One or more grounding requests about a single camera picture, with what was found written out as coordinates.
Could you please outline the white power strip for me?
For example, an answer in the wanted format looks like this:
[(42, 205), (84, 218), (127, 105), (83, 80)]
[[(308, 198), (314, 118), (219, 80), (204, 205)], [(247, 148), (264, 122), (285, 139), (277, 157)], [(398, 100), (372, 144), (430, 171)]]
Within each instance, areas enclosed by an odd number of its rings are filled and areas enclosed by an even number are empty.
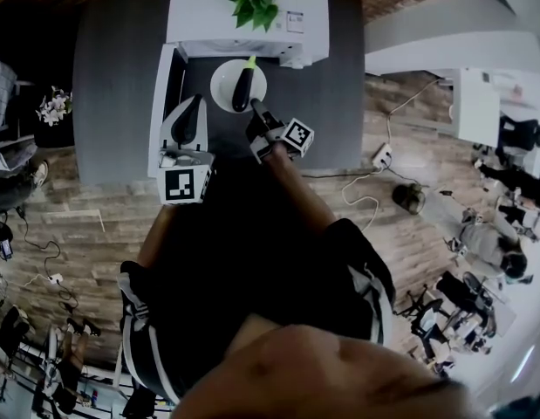
[(372, 165), (376, 169), (388, 168), (392, 161), (392, 148), (389, 143), (383, 143), (372, 158)]

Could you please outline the dark green bag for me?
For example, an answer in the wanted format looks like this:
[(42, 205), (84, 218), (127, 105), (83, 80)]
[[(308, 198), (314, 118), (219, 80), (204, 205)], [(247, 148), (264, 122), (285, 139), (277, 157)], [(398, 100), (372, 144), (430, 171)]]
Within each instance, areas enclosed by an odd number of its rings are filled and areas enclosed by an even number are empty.
[(394, 188), (392, 200), (409, 214), (416, 216), (424, 208), (426, 194), (418, 183), (400, 184)]

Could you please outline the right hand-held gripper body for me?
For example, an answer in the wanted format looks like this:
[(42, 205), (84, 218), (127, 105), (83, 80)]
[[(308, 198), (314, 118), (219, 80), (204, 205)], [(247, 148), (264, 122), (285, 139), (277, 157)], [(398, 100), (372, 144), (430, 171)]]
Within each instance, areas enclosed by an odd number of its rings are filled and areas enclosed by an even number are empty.
[(293, 118), (288, 124), (273, 118), (255, 117), (246, 129), (249, 148), (258, 163), (282, 143), (290, 158), (304, 157), (314, 140), (314, 131)]

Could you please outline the person's left forearm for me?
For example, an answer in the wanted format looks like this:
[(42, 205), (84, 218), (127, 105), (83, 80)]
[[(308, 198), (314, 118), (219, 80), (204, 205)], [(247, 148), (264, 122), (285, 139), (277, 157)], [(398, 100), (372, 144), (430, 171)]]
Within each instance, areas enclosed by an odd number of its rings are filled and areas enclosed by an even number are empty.
[(176, 205), (164, 205), (159, 211), (136, 260), (141, 267), (149, 269), (157, 262), (178, 209)]

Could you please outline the person's right forearm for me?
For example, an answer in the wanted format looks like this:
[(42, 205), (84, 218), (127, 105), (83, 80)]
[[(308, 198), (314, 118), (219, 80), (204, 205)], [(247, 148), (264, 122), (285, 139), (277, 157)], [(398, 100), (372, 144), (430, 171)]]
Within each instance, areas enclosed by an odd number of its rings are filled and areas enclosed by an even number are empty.
[(282, 142), (272, 146), (263, 162), (283, 187), (308, 229), (315, 234), (323, 234), (336, 222), (332, 210), (304, 180)]

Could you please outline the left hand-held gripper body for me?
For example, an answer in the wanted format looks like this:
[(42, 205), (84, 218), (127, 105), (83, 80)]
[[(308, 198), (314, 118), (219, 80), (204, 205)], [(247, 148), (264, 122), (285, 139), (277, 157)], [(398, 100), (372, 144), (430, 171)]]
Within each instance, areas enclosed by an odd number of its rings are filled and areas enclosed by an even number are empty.
[(208, 151), (207, 105), (204, 99), (204, 142), (176, 143), (172, 126), (173, 112), (162, 122), (158, 158), (157, 184), (161, 203), (180, 205), (202, 203), (208, 188), (215, 156)]

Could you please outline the cluttered work desk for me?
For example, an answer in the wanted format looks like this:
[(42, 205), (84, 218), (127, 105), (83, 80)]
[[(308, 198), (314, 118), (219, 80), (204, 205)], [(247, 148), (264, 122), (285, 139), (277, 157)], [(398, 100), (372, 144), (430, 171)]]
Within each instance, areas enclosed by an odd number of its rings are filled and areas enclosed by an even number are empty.
[(457, 353), (491, 354), (494, 340), (504, 337), (516, 321), (516, 314), (501, 296), (471, 272), (459, 278), (446, 271), (435, 289), (455, 308), (443, 333)]

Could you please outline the person's black striped shirt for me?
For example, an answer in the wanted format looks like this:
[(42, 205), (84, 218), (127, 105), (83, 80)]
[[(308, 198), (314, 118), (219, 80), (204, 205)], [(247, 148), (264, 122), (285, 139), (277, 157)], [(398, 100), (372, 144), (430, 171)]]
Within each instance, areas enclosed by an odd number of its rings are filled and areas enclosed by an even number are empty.
[(250, 315), (385, 345), (395, 289), (351, 220), (311, 231), (284, 189), (251, 161), (220, 168), (182, 205), (151, 267), (126, 261), (123, 355), (133, 378), (180, 400), (218, 366)]

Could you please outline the white flower bouquet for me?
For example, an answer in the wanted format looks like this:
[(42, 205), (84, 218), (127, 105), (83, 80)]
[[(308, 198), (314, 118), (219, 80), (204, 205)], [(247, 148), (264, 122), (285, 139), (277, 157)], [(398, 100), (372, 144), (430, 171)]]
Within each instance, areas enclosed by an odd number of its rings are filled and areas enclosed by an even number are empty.
[(36, 114), (40, 121), (53, 127), (72, 113), (72, 105), (72, 92), (67, 93), (59, 87), (52, 86), (51, 93), (43, 97)]

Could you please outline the white round plate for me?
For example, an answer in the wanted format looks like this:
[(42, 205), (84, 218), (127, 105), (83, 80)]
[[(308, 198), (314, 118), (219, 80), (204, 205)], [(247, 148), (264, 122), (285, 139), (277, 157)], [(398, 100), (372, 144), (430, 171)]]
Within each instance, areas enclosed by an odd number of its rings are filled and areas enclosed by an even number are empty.
[[(211, 96), (214, 102), (226, 112), (238, 114), (232, 107), (232, 97), (246, 64), (246, 59), (231, 59), (220, 65), (212, 75), (210, 81)], [(267, 88), (267, 79), (262, 69), (257, 65), (253, 72), (249, 98), (263, 101)]]

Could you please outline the black office chair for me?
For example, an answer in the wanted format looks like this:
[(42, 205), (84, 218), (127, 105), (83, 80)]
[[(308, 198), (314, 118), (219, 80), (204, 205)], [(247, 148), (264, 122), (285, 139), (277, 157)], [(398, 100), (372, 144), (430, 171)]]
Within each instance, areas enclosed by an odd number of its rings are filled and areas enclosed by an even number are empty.
[(519, 148), (530, 152), (540, 148), (540, 123), (538, 120), (515, 121), (508, 116), (500, 118), (499, 148)]
[(429, 333), (437, 324), (437, 316), (444, 315), (442, 310), (443, 300), (432, 299), (425, 301), (425, 296), (428, 294), (427, 285), (423, 285), (423, 291), (416, 298), (411, 291), (407, 291), (407, 298), (410, 301), (409, 307), (396, 313), (404, 319), (410, 319), (412, 334), (423, 337)]

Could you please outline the dark purple eggplant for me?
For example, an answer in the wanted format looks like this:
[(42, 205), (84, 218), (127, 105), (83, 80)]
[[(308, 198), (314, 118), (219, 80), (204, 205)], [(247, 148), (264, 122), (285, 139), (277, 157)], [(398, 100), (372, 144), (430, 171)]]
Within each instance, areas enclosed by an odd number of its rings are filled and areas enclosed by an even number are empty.
[(256, 57), (250, 56), (247, 63), (244, 65), (238, 81), (236, 82), (235, 91), (232, 97), (232, 108), (235, 112), (244, 112), (250, 101), (250, 91), (256, 70)]

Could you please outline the white desk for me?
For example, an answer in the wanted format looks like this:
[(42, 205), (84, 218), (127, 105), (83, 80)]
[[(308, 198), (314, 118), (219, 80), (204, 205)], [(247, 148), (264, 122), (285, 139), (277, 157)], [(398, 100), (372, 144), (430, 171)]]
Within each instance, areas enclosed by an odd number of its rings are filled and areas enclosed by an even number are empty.
[(540, 122), (540, 74), (514, 70), (454, 69), (450, 116), (456, 137), (494, 147), (503, 115)]

